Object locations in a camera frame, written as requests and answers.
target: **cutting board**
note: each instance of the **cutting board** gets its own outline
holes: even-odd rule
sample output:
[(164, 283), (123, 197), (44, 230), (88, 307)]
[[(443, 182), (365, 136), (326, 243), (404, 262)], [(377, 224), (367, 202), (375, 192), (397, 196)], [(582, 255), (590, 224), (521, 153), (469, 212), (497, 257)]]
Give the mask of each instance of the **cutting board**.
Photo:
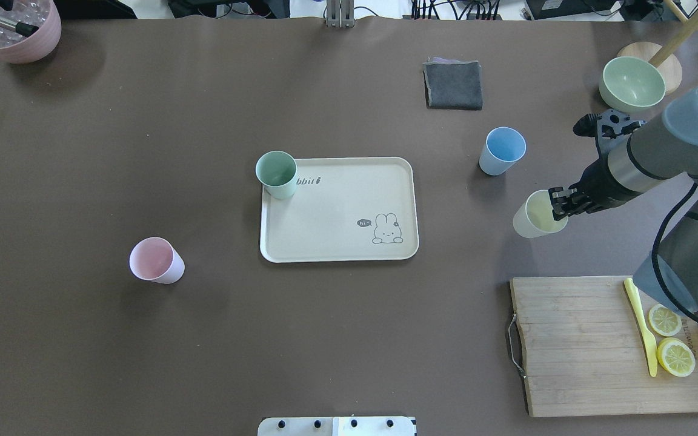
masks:
[[(698, 412), (698, 326), (676, 337), (696, 357), (688, 377), (648, 375), (626, 276), (516, 278), (510, 284), (532, 417)], [(647, 315), (656, 301), (640, 293)]]

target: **white floor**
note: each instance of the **white floor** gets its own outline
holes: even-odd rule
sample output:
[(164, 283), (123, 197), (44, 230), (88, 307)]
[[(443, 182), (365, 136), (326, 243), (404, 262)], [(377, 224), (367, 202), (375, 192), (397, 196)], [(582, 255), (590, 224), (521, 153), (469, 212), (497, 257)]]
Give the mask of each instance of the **white floor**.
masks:
[[(171, 9), (168, 8), (167, 0), (121, 0), (122, 3), (130, 6), (139, 18), (174, 18)], [(454, 0), (454, 5), (458, 13), (462, 13), (463, 2)], [(696, 0), (684, 0), (683, 6), (686, 11), (690, 12), (695, 6)], [(410, 15), (411, 2), (410, 0), (354, 0), (354, 6), (365, 6), (372, 9), (379, 16), (388, 18), (401, 18), (404, 15)], [(503, 20), (523, 20), (522, 9), (525, 7), (524, 0), (499, 0), (498, 14)], [(241, 10), (245, 6), (237, 5), (235, 8)], [(563, 16), (552, 18), (551, 20), (560, 21), (623, 21), (621, 14), (618, 14), (620, 3), (617, 2), (611, 9), (613, 13), (609, 16), (601, 16), (595, 13), (579, 14), (575, 16)], [(322, 16), (325, 9), (324, 1), (315, 0), (290, 0), (290, 16), (292, 18), (302, 16)], [(451, 6), (443, 4), (436, 6), (438, 15), (441, 19), (454, 19), (454, 11)], [(371, 16), (371, 12), (365, 9), (356, 9), (354, 11), (355, 18)]]

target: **yellow knife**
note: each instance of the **yellow knife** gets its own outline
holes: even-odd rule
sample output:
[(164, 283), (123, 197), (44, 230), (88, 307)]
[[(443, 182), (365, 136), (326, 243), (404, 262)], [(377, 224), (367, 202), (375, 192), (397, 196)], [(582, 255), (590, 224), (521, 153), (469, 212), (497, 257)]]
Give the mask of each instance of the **yellow knife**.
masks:
[(648, 359), (648, 372), (651, 377), (656, 377), (656, 370), (659, 369), (659, 362), (656, 360), (656, 337), (645, 325), (645, 314), (642, 310), (642, 303), (640, 303), (639, 289), (634, 285), (631, 277), (623, 281), (623, 288), (627, 291), (629, 303), (632, 304), (632, 311), (634, 311), (634, 317), (637, 318), (637, 325), (640, 328), (645, 357)]

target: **lemon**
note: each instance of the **lemon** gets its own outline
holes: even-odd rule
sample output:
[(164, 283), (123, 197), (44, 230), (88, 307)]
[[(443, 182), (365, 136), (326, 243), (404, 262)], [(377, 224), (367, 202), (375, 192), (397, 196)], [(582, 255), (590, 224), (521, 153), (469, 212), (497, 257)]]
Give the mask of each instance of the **lemon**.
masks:
[(651, 328), (662, 336), (674, 336), (683, 327), (679, 315), (662, 304), (648, 310), (648, 321)]
[(659, 364), (671, 375), (686, 377), (693, 372), (696, 359), (688, 345), (676, 337), (665, 337), (656, 348)]

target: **pink bowl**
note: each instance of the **pink bowl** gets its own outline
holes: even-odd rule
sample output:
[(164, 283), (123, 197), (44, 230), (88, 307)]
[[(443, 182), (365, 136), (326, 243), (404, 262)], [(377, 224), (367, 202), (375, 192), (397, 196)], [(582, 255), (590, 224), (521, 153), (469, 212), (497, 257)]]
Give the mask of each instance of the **pink bowl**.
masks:
[(7, 47), (0, 48), (0, 61), (11, 64), (26, 64), (38, 61), (50, 54), (61, 38), (61, 17), (55, 3), (50, 0), (47, 19), (33, 35)]

